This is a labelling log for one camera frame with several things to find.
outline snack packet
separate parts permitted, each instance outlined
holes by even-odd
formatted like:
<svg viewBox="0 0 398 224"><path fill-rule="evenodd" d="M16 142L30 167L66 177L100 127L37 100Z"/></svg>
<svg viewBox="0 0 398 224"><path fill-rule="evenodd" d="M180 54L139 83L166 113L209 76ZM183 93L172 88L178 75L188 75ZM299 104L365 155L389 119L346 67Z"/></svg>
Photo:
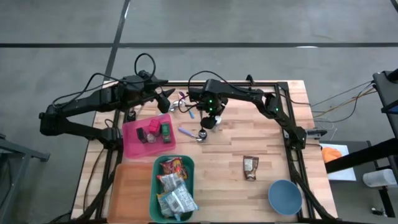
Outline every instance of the snack packet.
<svg viewBox="0 0 398 224"><path fill-rule="evenodd" d="M181 183L184 183L180 168L178 167L177 172L167 175L158 175L157 178L163 185L165 192L171 192L176 189Z"/></svg>
<svg viewBox="0 0 398 224"><path fill-rule="evenodd" d="M181 175L186 180L188 178L187 170L182 164L181 157L171 157L170 160L166 162L161 162L160 165L163 167L164 174L172 174L177 171L179 167L181 170Z"/></svg>
<svg viewBox="0 0 398 224"><path fill-rule="evenodd" d="M157 201L159 202L162 215L165 218L173 217L174 216L174 212L170 209L169 205L167 205L167 202L162 200L162 198L164 197L165 194L167 194L167 193L156 194Z"/></svg>
<svg viewBox="0 0 398 224"><path fill-rule="evenodd" d="M256 180L256 170L259 165L259 158L253 156L243 156L243 172L247 181Z"/></svg>
<svg viewBox="0 0 398 224"><path fill-rule="evenodd" d="M185 182L179 185L174 191L166 194L162 200L167 202L171 211L174 212L177 221L181 220L182 213L198 210L198 205L193 201L191 194L185 186Z"/></svg>

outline orange tray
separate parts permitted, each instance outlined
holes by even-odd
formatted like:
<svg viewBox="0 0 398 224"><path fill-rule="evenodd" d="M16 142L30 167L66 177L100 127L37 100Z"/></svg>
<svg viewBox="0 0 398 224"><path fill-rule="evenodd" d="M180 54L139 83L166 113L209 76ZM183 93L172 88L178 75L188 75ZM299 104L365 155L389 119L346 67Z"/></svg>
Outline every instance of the orange tray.
<svg viewBox="0 0 398 224"><path fill-rule="evenodd" d="M151 222L150 181L153 163L120 164L116 168L108 223Z"/></svg>

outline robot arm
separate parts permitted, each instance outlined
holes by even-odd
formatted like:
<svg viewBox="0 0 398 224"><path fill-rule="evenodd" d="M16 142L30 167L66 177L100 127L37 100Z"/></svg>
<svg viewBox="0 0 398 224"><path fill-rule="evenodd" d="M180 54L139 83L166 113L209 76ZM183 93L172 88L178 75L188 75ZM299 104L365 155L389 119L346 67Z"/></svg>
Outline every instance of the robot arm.
<svg viewBox="0 0 398 224"><path fill-rule="evenodd" d="M73 123L67 117L90 111L127 110L153 100L157 100L158 109L162 113L168 112L170 101L167 98L175 89L157 93L155 89L165 85L168 80L158 80L155 76L149 79L149 75L145 71L140 71L138 75L124 77L116 85L94 91L86 98L49 105L46 112L39 114L40 132L46 136L66 133L83 136L89 140L98 139L105 147L120 143L121 136L116 128L93 128Z"/></svg>
<svg viewBox="0 0 398 224"><path fill-rule="evenodd" d="M260 89L241 88L209 79L203 88L189 88L190 101L197 101L197 109L208 113L201 120L202 127L211 129L216 124L215 116L224 111L228 98L243 100L255 104L261 114L268 119L274 119L286 133L289 134L290 146L294 149L304 149L307 134L302 127L296 126L292 120L279 108L279 100L272 93L264 93Z"/></svg>

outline wooden table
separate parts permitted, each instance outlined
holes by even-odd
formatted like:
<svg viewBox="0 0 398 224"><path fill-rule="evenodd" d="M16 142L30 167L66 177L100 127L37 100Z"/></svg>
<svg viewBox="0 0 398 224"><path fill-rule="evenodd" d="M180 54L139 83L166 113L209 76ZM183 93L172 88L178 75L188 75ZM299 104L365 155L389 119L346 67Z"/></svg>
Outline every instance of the wooden table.
<svg viewBox="0 0 398 224"><path fill-rule="evenodd" d="M304 82L288 81L290 96L298 102L308 102ZM262 88L264 91L275 91L273 88ZM177 88L170 101L178 99L178 91L186 92L186 88ZM137 119L148 118L159 114L156 102L147 103L137 115ZM304 129L314 127L311 109L308 105L293 104L294 115L298 126ZM200 116L193 110L195 119L188 113L179 111L171 113L172 125L177 141L177 147L166 154L185 154L195 161L195 201L200 207L195 211L192 222L291 222L296 216L277 214L269 205L267 193L271 183L278 179L290 180L287 167L282 130L271 119L261 115L256 107L249 102L229 100L222 115L220 130L208 131L206 142L196 141L178 132L179 126L197 133L200 129ZM105 128L104 120L112 119L114 113L96 113L94 127ZM307 143L318 143L307 140ZM72 218L82 213L83 196L94 161L102 150L98 141L88 145L81 179L79 182ZM335 203L318 146L307 145L302 151L308 182L311 191L326 210L337 217ZM93 180L88 189L88 204L94 199L100 189L105 154L101 156ZM257 180L248 182L243 177L243 155L259 157L256 172ZM139 159L123 159L123 163L153 163L156 156L146 156ZM107 216L111 189L105 198L103 215ZM303 214L308 216L307 206L303 200Z"/></svg>

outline pink plastic tray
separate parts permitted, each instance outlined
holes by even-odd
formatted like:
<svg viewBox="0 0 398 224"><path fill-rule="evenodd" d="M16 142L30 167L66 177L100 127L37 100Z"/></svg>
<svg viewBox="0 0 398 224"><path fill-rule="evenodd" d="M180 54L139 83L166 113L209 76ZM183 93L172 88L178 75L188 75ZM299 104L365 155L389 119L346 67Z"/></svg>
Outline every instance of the pink plastic tray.
<svg viewBox="0 0 398 224"><path fill-rule="evenodd" d="M163 143L162 135L156 137L156 142L153 143L142 143L137 136L137 128L143 128L148 133L147 127L151 120L156 119L160 123L169 123L170 125L170 138L172 142ZM175 149L175 137L173 132L172 120L170 115L163 114L159 116L153 116L151 118L142 119L138 121L128 122L123 124L123 145L124 145L124 156L134 159L142 156L149 156L157 154L159 152L169 151Z"/></svg>

